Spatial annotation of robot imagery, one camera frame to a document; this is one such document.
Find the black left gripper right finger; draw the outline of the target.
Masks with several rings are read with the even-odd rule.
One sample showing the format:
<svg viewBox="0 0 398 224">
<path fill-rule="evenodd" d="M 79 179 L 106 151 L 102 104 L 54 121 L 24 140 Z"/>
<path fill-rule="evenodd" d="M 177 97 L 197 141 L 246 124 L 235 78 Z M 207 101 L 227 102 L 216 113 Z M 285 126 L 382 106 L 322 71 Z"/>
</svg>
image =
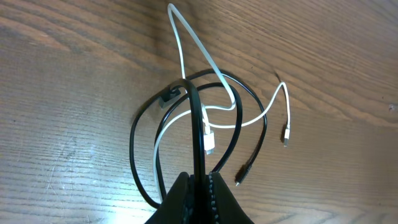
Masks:
<svg viewBox="0 0 398 224">
<path fill-rule="evenodd" d="M 208 175 L 211 221 L 216 224 L 253 224 L 218 172 Z"/>
</svg>

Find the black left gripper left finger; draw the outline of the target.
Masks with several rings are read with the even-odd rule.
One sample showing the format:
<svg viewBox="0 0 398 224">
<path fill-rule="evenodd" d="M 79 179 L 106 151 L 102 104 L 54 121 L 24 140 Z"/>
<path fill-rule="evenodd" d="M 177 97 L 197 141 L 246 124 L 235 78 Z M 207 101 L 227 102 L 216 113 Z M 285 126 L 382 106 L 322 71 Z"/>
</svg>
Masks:
<svg viewBox="0 0 398 224">
<path fill-rule="evenodd" d="M 186 224 L 193 213 L 193 192 L 190 176 L 181 172 L 166 198 L 146 224 Z"/>
</svg>

